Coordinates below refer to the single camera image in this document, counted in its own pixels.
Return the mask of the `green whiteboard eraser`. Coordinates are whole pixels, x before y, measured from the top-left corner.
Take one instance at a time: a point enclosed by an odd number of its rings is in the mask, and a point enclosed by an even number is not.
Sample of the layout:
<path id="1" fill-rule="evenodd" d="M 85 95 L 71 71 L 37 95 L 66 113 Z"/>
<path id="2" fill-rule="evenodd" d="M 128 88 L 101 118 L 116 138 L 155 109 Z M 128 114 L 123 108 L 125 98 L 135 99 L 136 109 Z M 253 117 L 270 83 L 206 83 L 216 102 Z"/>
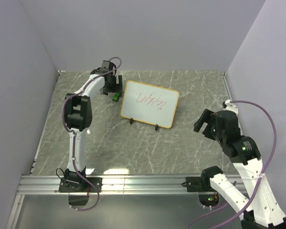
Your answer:
<path id="1" fill-rule="evenodd" d="M 122 95 L 121 93 L 115 93 L 114 96 L 112 97 L 112 100 L 115 102 L 119 101 L 121 95 Z"/>

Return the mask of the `yellow framed whiteboard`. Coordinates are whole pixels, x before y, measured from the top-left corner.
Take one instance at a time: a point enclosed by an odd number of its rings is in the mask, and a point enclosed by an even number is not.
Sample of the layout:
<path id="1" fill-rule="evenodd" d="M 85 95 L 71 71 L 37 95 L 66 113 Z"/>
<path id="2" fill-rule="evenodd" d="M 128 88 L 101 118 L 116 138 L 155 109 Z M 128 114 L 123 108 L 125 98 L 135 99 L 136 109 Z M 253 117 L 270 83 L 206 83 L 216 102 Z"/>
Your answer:
<path id="1" fill-rule="evenodd" d="M 126 82 L 120 115 L 169 129 L 173 125 L 178 100 L 177 90 L 129 80 Z"/>

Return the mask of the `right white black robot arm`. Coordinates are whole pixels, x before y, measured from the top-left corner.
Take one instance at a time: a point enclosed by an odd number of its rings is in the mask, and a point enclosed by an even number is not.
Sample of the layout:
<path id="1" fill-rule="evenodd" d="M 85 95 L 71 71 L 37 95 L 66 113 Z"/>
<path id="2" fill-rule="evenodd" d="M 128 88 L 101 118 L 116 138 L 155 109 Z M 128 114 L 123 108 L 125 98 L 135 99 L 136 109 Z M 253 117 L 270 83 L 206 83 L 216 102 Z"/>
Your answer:
<path id="1" fill-rule="evenodd" d="M 273 129 L 273 146 L 268 160 L 264 163 L 254 139 L 241 133 L 238 121 L 238 101 L 226 100 L 220 111 L 205 109 L 194 124 L 194 131 L 216 141 L 223 153 L 237 170 L 248 196 L 245 197 L 217 166 L 204 169 L 201 174 L 203 189 L 214 190 L 235 211 L 230 219 L 215 226 L 219 229 L 239 218 L 244 229 L 286 229 L 286 214 L 280 208 L 266 178 L 276 149 L 277 133 L 274 121 L 269 118 Z"/>

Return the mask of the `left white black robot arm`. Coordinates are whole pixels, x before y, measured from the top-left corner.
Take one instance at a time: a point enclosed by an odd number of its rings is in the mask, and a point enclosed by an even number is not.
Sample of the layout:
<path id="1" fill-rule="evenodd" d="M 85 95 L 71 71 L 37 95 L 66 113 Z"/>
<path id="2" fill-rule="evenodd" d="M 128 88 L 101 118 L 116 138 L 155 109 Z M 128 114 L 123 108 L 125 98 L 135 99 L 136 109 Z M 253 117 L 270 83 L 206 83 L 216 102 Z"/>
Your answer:
<path id="1" fill-rule="evenodd" d="M 69 133 L 69 162 L 61 182 L 76 192 L 81 192 L 89 185 L 86 178 L 84 158 L 87 130 L 92 123 L 91 99 L 97 94 L 114 94 L 117 102 L 123 93 L 123 78 L 117 75 L 117 67 L 112 70 L 100 67 L 93 70 L 87 82 L 74 93 L 65 96 L 62 107 L 62 124 Z"/>

